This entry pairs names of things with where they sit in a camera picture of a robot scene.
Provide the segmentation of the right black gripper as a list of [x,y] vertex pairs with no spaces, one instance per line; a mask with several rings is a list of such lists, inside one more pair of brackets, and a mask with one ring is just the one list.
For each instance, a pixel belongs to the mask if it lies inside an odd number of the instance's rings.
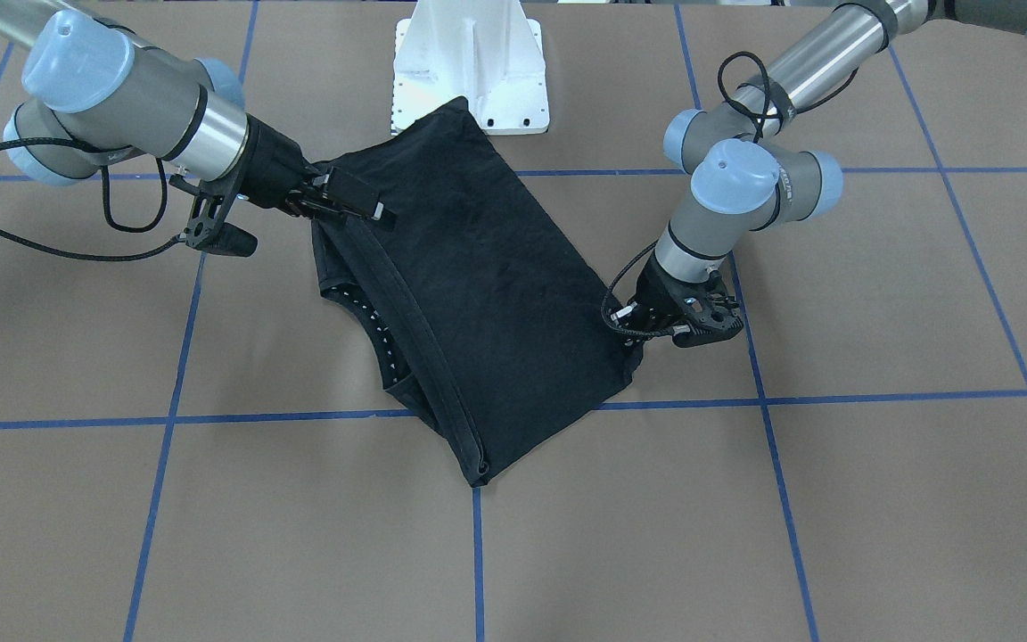
[[194,185],[174,176],[170,185],[194,198],[179,239],[213,255],[246,259],[258,247],[256,236],[227,222],[239,196],[253,206],[281,209],[293,216],[302,215],[307,202],[324,201],[330,214],[354,216],[387,230],[397,220],[365,180],[337,166],[318,169],[303,159],[296,142],[252,115],[241,158],[224,177]]

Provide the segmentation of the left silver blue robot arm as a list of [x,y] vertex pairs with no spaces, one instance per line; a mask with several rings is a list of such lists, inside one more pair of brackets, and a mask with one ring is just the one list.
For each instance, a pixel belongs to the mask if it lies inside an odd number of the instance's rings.
[[791,152],[773,137],[847,88],[869,58],[934,20],[1027,37],[1027,1],[840,1],[774,62],[753,53],[754,76],[719,85],[716,109],[680,112],[663,138],[667,158],[689,177],[685,198],[622,308],[602,304],[605,325],[627,345],[669,337],[679,347],[730,340],[744,322],[720,269],[750,232],[822,216],[839,202],[840,163]]

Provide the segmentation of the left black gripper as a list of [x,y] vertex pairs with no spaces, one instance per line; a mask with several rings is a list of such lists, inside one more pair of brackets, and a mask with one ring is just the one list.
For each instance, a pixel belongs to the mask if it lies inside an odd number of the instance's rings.
[[696,347],[733,340],[744,320],[720,272],[706,272],[702,282],[684,282],[649,256],[627,304],[607,309],[607,326],[629,342],[670,337],[678,347]]

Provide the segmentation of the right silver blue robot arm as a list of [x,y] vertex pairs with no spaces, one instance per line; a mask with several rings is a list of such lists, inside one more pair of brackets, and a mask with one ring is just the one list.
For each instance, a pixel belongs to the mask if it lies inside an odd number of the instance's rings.
[[192,196],[170,244],[248,257],[257,239],[228,222],[244,198],[296,217],[359,217],[391,225],[373,187],[244,109],[236,74],[217,60],[184,61],[127,26],[70,1],[0,1],[0,36],[28,50],[23,85],[0,151],[46,185],[70,185],[146,155],[177,173]]

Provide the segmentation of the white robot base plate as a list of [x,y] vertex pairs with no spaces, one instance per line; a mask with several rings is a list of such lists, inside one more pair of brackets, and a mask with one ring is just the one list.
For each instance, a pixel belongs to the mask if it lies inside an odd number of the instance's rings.
[[519,1],[417,1],[397,23],[390,131],[459,97],[490,136],[549,129],[542,28]]

